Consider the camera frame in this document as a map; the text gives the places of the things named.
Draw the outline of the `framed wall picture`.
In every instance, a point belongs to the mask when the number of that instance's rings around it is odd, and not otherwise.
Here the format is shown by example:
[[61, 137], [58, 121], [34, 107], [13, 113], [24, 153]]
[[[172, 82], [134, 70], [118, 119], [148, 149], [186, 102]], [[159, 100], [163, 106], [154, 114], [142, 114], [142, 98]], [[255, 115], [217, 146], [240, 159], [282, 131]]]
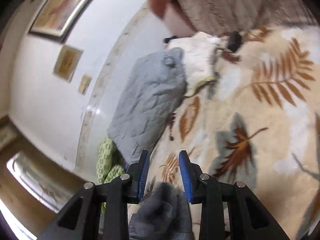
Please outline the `framed wall picture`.
[[88, 0], [48, 0], [35, 18], [31, 32], [61, 37]]

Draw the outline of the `wooden mirrored wardrobe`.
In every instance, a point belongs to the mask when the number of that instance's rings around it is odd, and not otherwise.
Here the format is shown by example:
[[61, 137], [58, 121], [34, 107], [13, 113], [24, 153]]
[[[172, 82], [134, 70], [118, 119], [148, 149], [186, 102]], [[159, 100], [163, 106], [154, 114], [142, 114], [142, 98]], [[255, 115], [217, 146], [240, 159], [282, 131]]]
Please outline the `wooden mirrored wardrobe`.
[[83, 184], [1, 118], [1, 201], [31, 234], [37, 237]]

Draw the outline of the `beige leaf-print blanket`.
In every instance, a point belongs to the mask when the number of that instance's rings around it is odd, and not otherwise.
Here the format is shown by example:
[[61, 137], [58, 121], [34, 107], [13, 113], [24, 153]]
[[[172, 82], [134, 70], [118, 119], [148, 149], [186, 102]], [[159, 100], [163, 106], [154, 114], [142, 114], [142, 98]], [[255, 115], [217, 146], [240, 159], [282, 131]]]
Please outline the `beige leaf-print blanket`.
[[260, 28], [184, 99], [151, 155], [144, 196], [182, 188], [178, 155], [243, 181], [290, 239], [319, 237], [319, 27]]

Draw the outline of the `black power adapter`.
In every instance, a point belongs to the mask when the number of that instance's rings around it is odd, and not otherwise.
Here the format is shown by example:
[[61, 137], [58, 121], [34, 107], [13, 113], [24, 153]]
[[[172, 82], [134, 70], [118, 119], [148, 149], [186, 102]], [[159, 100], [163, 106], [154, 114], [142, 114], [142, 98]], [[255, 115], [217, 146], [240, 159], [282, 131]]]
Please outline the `black power adapter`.
[[242, 36], [238, 31], [230, 33], [227, 41], [227, 49], [231, 53], [235, 53], [242, 45]]

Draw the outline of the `brown padded headboard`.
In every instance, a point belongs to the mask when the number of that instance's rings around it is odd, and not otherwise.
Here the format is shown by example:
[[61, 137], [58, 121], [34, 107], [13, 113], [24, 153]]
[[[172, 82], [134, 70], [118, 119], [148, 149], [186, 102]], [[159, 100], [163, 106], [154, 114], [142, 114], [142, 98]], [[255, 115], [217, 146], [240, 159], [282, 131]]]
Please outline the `brown padded headboard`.
[[197, 32], [177, 0], [148, 0], [148, 4], [172, 35], [183, 38], [191, 37]]

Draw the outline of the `grey quilted pillow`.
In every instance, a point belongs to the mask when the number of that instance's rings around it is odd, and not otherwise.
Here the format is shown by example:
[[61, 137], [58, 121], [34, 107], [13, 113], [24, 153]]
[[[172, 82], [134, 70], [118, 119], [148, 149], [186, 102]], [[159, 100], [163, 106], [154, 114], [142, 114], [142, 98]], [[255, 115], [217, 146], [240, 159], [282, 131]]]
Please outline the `grey quilted pillow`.
[[139, 58], [120, 96], [108, 136], [125, 163], [152, 152], [171, 114], [181, 104], [187, 83], [183, 50], [172, 48]]

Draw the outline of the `green patterned quilt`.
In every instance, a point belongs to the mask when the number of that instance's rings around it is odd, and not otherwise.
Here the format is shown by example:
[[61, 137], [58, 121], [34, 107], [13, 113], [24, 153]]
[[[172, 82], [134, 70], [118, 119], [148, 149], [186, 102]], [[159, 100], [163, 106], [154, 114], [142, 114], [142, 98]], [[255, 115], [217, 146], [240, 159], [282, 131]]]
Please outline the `green patterned quilt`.
[[96, 172], [99, 185], [110, 183], [125, 173], [121, 154], [110, 137], [106, 137], [99, 145]]

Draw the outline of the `grey-blue denim jeans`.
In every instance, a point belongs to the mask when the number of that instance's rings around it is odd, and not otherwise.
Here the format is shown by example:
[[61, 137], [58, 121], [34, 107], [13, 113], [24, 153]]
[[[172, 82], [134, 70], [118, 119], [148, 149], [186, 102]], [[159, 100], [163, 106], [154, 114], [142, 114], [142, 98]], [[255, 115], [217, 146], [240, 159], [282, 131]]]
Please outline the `grey-blue denim jeans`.
[[194, 238], [189, 202], [168, 183], [160, 183], [129, 222], [129, 239]]

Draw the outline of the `striped brown floral cushion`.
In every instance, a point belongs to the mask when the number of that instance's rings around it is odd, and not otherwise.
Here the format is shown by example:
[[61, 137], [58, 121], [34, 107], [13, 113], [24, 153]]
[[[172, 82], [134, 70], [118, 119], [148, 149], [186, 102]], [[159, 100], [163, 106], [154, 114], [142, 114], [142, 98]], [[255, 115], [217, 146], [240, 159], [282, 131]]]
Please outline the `striped brown floral cushion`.
[[212, 35], [270, 25], [314, 25], [302, 0], [177, 0], [196, 30]]

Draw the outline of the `cream floral pillow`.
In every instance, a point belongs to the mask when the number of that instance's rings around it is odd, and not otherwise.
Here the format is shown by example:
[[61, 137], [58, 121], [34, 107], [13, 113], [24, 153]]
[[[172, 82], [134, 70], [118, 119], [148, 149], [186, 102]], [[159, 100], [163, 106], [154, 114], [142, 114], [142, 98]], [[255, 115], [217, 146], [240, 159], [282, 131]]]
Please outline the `cream floral pillow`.
[[183, 50], [182, 64], [187, 83], [184, 95], [186, 98], [194, 96], [199, 89], [216, 81], [213, 62], [216, 48], [220, 45], [220, 38], [204, 32], [169, 42], [168, 49], [180, 48]]

